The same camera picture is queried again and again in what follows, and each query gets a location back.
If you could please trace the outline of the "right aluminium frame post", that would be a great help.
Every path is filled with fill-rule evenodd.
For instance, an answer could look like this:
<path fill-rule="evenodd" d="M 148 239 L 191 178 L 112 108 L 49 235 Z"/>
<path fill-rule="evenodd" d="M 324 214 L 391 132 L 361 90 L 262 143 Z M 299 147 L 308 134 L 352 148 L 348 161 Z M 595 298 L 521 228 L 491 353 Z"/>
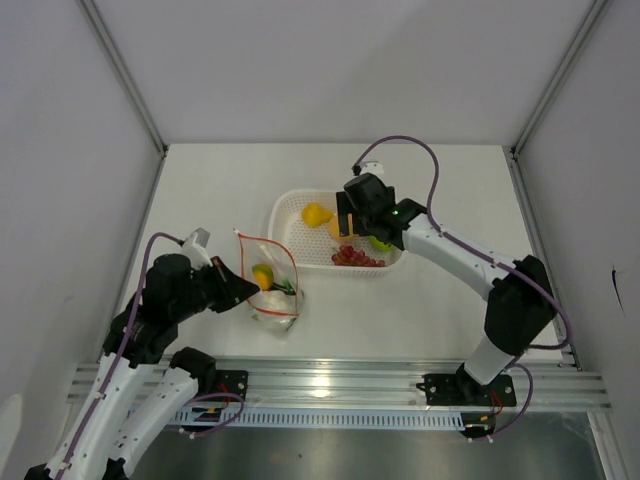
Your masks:
<path fill-rule="evenodd" d="M 589 3 L 586 13 L 578 23 L 556 67 L 510 148 L 510 153 L 515 161 L 518 161 L 522 156 L 526 146 L 553 107 L 612 4 L 613 1 L 610 0 L 594 0 Z"/>

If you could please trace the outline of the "clear orange zip top bag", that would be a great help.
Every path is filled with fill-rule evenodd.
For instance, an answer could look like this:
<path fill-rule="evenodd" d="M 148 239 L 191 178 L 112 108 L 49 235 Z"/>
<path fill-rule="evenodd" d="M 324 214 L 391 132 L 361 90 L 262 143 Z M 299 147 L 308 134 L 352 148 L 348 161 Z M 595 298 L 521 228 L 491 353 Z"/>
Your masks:
<path fill-rule="evenodd" d="M 272 336 L 284 339 L 305 305 L 298 266 L 290 250 L 269 238 L 235 229 L 239 242 L 241 276 L 258 286 L 248 300 L 250 318 Z"/>

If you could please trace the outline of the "aluminium rail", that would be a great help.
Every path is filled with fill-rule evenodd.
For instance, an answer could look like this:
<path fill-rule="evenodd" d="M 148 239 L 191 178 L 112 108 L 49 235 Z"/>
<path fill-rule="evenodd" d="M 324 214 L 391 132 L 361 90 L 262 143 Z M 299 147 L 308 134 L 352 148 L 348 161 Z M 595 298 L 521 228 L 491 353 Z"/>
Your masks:
<path fill-rule="evenodd" d="M 415 388 L 427 373 L 453 373 L 458 360 L 360 361 L 220 357 L 220 370 L 248 372 L 246 401 L 264 408 L 409 410 L 426 406 Z M 599 373 L 534 363 L 533 412 L 610 412 L 612 403 Z"/>

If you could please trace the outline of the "aluminium frame post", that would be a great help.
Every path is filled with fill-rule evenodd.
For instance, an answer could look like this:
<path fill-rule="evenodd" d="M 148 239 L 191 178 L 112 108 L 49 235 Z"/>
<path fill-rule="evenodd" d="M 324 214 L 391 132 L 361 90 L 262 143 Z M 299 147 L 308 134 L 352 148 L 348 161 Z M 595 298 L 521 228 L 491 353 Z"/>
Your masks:
<path fill-rule="evenodd" d="M 526 146 L 553 107 L 612 4 L 613 1 L 610 0 L 594 0 L 589 3 L 586 13 L 578 23 L 556 67 L 510 148 L 510 153 L 515 161 L 518 161 L 522 156 Z"/>
<path fill-rule="evenodd" d="M 163 157 L 168 150 L 168 146 L 162 138 L 148 105 L 100 11 L 97 2 L 93 0 L 78 0 L 76 4 L 91 29 L 98 46 L 103 51 L 116 80 L 124 92 L 134 114 L 141 123 L 143 130 L 155 151 Z"/>

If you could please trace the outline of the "yellow pear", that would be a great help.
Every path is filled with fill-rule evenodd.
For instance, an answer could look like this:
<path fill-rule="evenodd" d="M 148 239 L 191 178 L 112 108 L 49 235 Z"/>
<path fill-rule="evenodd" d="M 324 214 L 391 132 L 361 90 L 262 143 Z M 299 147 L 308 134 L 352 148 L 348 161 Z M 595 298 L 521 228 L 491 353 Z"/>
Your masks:
<path fill-rule="evenodd" d="M 320 204 L 309 203 L 301 212 L 301 219 L 305 225 L 311 228 L 316 228 L 328 223 L 334 213 Z"/>

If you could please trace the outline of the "left aluminium frame post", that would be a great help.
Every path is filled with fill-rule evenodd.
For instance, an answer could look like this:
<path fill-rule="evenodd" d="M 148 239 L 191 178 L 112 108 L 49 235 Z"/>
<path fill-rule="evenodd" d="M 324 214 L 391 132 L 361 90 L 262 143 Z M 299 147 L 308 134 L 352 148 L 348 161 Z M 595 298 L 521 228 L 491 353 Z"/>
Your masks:
<path fill-rule="evenodd" d="M 163 157 L 168 150 L 168 146 L 162 138 L 148 105 L 100 11 L 97 2 L 93 0 L 78 0 L 76 4 L 91 29 L 98 46 L 103 51 L 116 80 L 124 92 L 134 114 L 141 123 L 143 130 L 155 151 Z"/>

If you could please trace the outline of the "red grape bunch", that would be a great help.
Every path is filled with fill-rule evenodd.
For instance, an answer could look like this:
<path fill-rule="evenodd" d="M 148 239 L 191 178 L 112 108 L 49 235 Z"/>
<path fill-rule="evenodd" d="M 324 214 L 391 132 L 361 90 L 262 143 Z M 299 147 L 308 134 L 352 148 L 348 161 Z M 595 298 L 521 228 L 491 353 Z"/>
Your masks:
<path fill-rule="evenodd" d="M 335 266 L 382 268 L 386 266 L 384 260 L 376 260 L 368 256 L 363 250 L 356 250 L 351 245 L 341 245 L 334 250 L 331 260 Z"/>

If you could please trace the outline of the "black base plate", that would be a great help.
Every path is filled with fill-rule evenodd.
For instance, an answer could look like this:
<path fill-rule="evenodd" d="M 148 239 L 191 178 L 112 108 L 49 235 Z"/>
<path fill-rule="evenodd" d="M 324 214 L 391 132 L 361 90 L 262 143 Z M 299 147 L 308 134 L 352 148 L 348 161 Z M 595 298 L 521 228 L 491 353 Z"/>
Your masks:
<path fill-rule="evenodd" d="M 430 373 L 416 384 L 429 406 L 462 407 L 515 407 L 517 404 L 513 380 L 509 375 L 498 375 L 490 384 L 479 385 L 461 375 Z"/>
<path fill-rule="evenodd" d="M 236 402 L 230 394 L 246 398 L 249 372 L 246 370 L 218 370 L 213 384 L 213 392 L 223 394 L 223 400 Z"/>

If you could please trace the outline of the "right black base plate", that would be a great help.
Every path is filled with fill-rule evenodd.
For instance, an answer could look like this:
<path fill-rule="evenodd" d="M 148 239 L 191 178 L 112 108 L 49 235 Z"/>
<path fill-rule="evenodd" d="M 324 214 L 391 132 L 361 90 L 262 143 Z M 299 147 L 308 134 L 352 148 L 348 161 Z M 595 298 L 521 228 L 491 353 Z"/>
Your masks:
<path fill-rule="evenodd" d="M 430 373 L 416 384 L 429 406 L 462 407 L 515 407 L 517 404 L 513 380 L 509 375 L 498 375 L 490 384 L 479 385 L 461 375 Z"/>

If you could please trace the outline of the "white perforated plastic basket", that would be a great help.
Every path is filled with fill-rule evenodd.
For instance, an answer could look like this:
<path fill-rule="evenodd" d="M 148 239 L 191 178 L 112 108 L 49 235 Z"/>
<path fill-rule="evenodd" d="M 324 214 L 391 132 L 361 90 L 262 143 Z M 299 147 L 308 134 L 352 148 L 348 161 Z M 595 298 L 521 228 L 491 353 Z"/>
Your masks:
<path fill-rule="evenodd" d="M 298 189 L 284 193 L 271 212 L 268 237 L 284 245 L 293 255 L 300 272 L 333 274 L 352 277 L 376 277 L 397 269 L 405 260 L 404 253 L 393 249 L 377 251 L 367 238 L 356 237 L 348 242 L 356 251 L 363 251 L 373 260 L 383 260 L 384 266 L 338 266 L 332 256 L 340 244 L 331 236 L 326 225 L 309 227 L 302 219 L 304 208 L 311 203 L 332 213 L 337 212 L 336 194 L 330 190 Z"/>

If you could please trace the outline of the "green apple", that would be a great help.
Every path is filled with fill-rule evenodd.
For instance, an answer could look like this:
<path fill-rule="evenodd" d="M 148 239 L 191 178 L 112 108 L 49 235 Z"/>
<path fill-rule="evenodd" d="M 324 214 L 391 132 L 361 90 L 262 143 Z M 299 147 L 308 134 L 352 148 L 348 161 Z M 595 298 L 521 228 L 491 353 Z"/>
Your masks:
<path fill-rule="evenodd" d="M 374 236 L 368 238 L 371 247 L 378 252 L 389 252 L 393 250 L 393 245 L 390 243 L 382 242 L 376 239 Z"/>

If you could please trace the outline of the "green leafy vegetable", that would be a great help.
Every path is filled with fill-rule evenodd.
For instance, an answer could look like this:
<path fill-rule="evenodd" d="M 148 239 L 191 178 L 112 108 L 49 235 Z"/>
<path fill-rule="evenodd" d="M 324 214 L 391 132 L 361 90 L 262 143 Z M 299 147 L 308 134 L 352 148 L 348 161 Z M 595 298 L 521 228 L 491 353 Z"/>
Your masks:
<path fill-rule="evenodd" d="M 280 328 L 288 332 L 295 325 L 305 306 L 305 292 L 301 288 L 294 287 L 288 279 L 281 283 L 274 283 L 271 294 L 271 306 L 280 313 Z"/>

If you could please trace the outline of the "orange fruit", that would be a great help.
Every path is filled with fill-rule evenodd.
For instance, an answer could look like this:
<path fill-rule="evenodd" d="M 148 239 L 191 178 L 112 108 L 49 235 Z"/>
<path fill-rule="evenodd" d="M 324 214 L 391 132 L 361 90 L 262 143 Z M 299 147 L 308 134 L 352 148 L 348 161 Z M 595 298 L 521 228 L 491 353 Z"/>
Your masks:
<path fill-rule="evenodd" d="M 339 230 L 339 224 L 337 222 L 330 222 L 328 224 L 328 231 L 330 236 L 336 241 L 336 242 L 340 242 L 341 241 L 341 235 L 340 235 L 340 230 Z"/>

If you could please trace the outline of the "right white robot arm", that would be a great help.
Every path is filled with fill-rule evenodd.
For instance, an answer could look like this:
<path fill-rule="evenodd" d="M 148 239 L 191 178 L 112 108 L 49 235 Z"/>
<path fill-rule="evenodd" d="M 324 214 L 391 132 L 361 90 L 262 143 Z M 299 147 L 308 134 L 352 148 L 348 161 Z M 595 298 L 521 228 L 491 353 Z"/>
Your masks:
<path fill-rule="evenodd" d="M 373 236 L 425 258 L 453 275 L 486 302 L 484 336 L 463 363 L 456 382 L 468 403 L 489 396 L 494 379 L 510 367 L 556 316 L 554 297 L 542 262 L 522 260 L 474 246 L 437 223 L 430 210 L 364 173 L 336 193 L 339 228 Z"/>

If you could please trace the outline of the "green yellow mango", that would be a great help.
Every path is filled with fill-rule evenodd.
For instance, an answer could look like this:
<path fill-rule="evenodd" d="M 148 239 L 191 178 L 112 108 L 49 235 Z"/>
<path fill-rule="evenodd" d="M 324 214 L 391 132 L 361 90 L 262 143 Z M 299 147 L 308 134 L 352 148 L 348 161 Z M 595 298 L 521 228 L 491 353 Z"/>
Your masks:
<path fill-rule="evenodd" d="M 255 283 L 262 291 L 269 291 L 275 282 L 272 268 L 268 264 L 256 264 L 251 268 Z"/>

